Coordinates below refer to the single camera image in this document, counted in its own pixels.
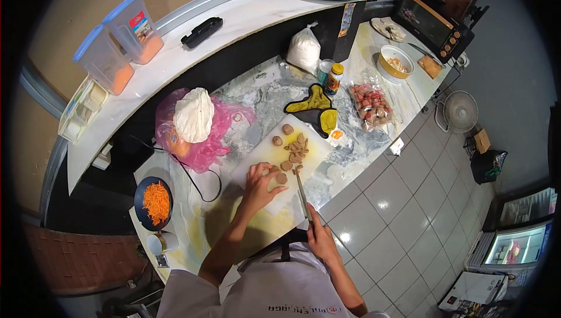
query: knife blade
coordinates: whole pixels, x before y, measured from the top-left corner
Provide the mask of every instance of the knife blade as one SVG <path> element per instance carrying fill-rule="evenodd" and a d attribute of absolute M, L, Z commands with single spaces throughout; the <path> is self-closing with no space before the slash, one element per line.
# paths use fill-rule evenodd
<path fill-rule="evenodd" d="M 308 209 L 307 206 L 308 201 L 306 200 L 306 194 L 304 193 L 304 188 L 302 188 L 302 181 L 300 180 L 300 173 L 298 172 L 298 170 L 296 170 L 296 181 L 298 181 L 298 189 L 300 189 L 302 207 L 304 208 L 305 216 L 306 218 L 308 218 L 308 222 L 310 222 L 310 224 L 312 224 L 313 226 L 314 223 L 312 221 L 312 214 L 310 213 L 310 210 Z"/>
<path fill-rule="evenodd" d="M 426 51 L 423 48 L 420 48 L 419 46 L 413 44 L 413 43 L 408 43 L 411 47 L 413 47 L 414 49 L 417 49 L 421 54 L 426 55 L 428 57 L 430 57 L 432 60 L 434 60 L 434 62 L 438 63 L 439 65 L 442 66 L 442 68 L 446 68 L 446 65 L 443 64 L 440 60 L 438 60 L 436 57 L 432 56 L 428 51 Z"/>

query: orange lid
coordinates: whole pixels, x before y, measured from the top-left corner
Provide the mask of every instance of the orange lid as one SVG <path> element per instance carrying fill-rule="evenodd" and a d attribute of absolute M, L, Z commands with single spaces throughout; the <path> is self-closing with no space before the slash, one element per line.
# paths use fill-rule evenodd
<path fill-rule="evenodd" d="M 331 67 L 331 71 L 336 75 L 340 75 L 341 73 L 343 73 L 343 65 L 341 65 L 340 63 L 334 63 Z"/>

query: white cutting board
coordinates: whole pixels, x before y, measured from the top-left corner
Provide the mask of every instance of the white cutting board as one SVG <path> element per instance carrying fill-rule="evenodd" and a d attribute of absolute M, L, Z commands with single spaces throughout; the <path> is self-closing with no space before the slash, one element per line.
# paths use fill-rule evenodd
<path fill-rule="evenodd" d="M 294 128 L 294 133 L 287 136 L 284 135 L 282 131 L 282 126 L 289 124 Z M 245 189 L 246 184 L 246 174 L 249 172 L 249 167 L 251 165 L 257 164 L 259 162 L 269 162 L 271 165 L 281 166 L 281 162 L 288 160 L 290 152 L 285 150 L 283 147 L 296 141 L 298 134 L 303 133 L 305 138 L 308 138 L 308 150 L 310 152 L 306 155 L 302 161 L 303 168 L 300 169 L 300 179 L 302 184 L 305 183 L 306 179 L 312 175 L 319 164 L 325 159 L 327 154 L 331 151 L 332 146 L 325 139 L 319 136 L 316 131 L 308 127 L 304 122 L 294 117 L 293 115 L 287 115 L 273 130 L 265 137 L 261 142 L 250 152 L 247 156 L 243 158 L 236 168 L 230 173 L 232 180 L 238 183 L 243 189 Z M 273 137 L 279 136 L 283 140 L 282 146 L 273 145 Z M 265 206 L 265 211 L 274 216 L 283 209 L 288 202 L 291 201 L 292 196 L 298 191 L 298 181 L 296 181 L 296 176 L 292 171 L 284 172 L 288 177 L 288 182 L 285 184 L 288 187 L 287 190 L 281 192 L 267 205 Z M 280 186 L 273 179 L 269 184 L 269 190 Z"/>

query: oven mitt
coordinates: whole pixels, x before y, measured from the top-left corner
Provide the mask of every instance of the oven mitt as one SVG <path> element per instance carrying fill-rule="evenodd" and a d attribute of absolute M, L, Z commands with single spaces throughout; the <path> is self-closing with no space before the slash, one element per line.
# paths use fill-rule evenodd
<path fill-rule="evenodd" d="M 323 87 L 317 83 L 308 88 L 308 96 L 301 101 L 293 101 L 284 107 L 285 113 L 294 113 L 309 109 L 331 108 L 331 99 L 323 92 Z"/>
<path fill-rule="evenodd" d="M 285 113 L 310 123 L 318 134 L 327 139 L 337 125 L 337 110 L 331 107 L 331 99 L 323 92 L 323 87 L 314 83 L 308 88 L 308 97 L 293 101 L 284 107 Z"/>

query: black bag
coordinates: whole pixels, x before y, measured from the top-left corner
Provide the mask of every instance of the black bag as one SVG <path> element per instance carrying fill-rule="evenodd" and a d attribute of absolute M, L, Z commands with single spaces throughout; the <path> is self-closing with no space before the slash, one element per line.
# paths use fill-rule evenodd
<path fill-rule="evenodd" d="M 481 185 L 496 181 L 507 154 L 506 151 L 497 150 L 487 150 L 483 154 L 476 151 L 471 159 L 471 173 L 476 183 Z"/>

